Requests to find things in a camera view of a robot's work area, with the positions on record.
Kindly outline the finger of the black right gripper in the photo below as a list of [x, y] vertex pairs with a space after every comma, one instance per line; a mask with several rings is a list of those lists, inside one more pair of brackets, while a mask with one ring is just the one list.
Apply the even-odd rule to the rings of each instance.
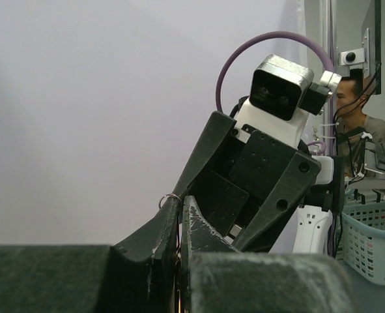
[[220, 112], [213, 112], [208, 119], [183, 172], [171, 193], [172, 204], [183, 204], [188, 196], [197, 204], [231, 204], [225, 189], [234, 184], [214, 171], [221, 162], [223, 146], [228, 142], [235, 120]]
[[319, 161], [297, 151], [251, 222], [233, 241], [233, 246], [245, 251], [268, 231], [281, 231], [279, 220], [297, 205], [320, 170]]

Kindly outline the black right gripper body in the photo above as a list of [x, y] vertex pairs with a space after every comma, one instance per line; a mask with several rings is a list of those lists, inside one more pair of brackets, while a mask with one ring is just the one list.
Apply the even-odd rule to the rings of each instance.
[[[302, 143], [296, 149], [259, 131], [253, 131], [246, 142], [232, 129], [223, 146], [221, 162], [214, 171], [234, 184], [227, 187], [231, 204], [198, 204], [200, 213], [212, 230], [222, 238], [236, 238], [251, 222], [296, 152], [306, 154]], [[270, 230], [261, 238], [278, 238], [292, 216], [296, 205], [279, 220], [281, 231]]]

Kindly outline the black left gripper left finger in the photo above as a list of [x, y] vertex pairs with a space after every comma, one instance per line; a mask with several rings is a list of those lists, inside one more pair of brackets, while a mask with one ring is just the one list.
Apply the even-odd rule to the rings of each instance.
[[171, 201], [116, 245], [1, 245], [0, 312], [172, 312]]

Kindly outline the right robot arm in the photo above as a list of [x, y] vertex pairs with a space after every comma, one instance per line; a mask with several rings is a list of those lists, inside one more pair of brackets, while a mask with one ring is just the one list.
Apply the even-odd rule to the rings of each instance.
[[203, 218], [240, 251], [269, 251], [293, 214], [295, 252], [326, 252], [344, 204], [343, 160], [312, 156], [298, 127], [240, 112], [211, 114], [175, 187], [193, 196]]

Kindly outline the large silver keyring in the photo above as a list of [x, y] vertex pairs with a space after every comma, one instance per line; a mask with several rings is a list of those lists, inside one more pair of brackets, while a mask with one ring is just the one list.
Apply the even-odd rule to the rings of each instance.
[[173, 307], [171, 309], [172, 312], [182, 312], [181, 305], [181, 296], [178, 284], [178, 276], [179, 276], [179, 266], [180, 266], [180, 220], [179, 220], [179, 205], [182, 204], [182, 200], [179, 196], [174, 193], [165, 194], [161, 197], [158, 202], [158, 208], [161, 211], [166, 203], [172, 201], [176, 207], [176, 217], [175, 217], [175, 264], [174, 264], [174, 277], [173, 277]]

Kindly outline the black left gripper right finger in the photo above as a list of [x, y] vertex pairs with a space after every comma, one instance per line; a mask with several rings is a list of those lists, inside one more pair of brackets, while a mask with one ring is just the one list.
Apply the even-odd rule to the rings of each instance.
[[348, 276], [323, 254], [239, 252], [202, 216], [182, 212], [182, 312], [357, 312]]

